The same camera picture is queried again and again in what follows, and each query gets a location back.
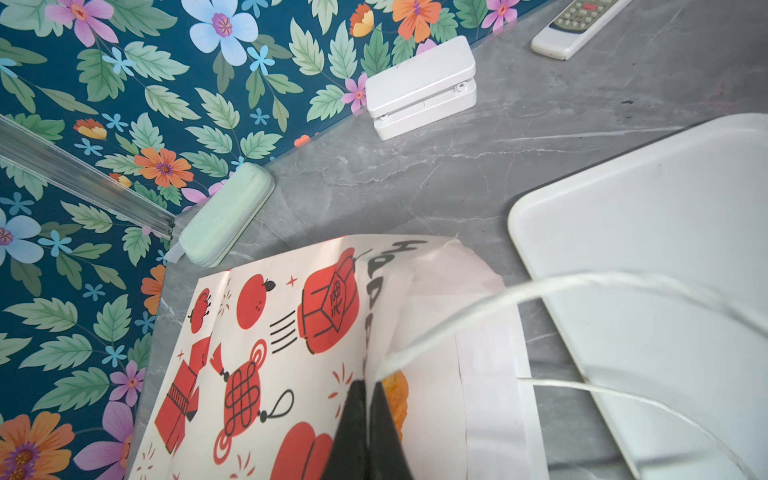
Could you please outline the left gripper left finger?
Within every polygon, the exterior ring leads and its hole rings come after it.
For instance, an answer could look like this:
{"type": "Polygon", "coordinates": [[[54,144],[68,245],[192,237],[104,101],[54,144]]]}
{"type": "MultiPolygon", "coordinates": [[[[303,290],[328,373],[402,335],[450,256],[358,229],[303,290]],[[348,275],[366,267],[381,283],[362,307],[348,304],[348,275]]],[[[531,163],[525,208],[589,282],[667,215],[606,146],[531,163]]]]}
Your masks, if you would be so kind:
{"type": "Polygon", "coordinates": [[[362,380],[347,392],[324,480],[363,480],[368,476],[366,390],[362,380]]]}

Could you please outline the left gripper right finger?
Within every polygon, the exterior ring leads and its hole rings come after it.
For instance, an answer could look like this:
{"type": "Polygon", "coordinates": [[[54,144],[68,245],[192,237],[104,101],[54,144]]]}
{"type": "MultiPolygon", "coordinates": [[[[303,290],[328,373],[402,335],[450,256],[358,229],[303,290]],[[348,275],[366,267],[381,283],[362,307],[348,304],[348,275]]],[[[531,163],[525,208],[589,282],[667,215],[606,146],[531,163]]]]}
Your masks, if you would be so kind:
{"type": "Polygon", "coordinates": [[[368,423],[368,478],[373,480],[412,480],[413,475],[403,453],[385,389],[381,382],[378,382],[373,390],[368,423]]]}

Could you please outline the orange fake croissant bread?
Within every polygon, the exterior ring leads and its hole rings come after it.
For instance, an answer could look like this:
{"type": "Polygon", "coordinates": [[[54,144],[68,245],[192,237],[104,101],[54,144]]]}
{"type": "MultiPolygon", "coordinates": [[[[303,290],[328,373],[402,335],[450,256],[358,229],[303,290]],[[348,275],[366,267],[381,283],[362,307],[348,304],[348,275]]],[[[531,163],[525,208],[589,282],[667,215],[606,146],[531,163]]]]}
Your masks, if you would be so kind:
{"type": "Polygon", "coordinates": [[[403,425],[408,415],[409,384],[405,374],[398,370],[381,381],[399,440],[403,439],[403,425]]]}

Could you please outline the red white paper bag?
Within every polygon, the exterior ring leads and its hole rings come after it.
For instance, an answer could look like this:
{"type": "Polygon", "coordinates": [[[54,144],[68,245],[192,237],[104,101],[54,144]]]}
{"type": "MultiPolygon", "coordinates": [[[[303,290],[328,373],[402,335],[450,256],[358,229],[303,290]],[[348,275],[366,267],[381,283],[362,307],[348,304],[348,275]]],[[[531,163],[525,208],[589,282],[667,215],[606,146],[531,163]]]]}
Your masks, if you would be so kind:
{"type": "MultiPolygon", "coordinates": [[[[346,236],[200,278],[130,477],[319,478],[351,383],[371,393],[387,355],[503,289],[431,236],[346,236]]],[[[547,477],[516,308],[398,370],[413,478],[547,477]]]]}

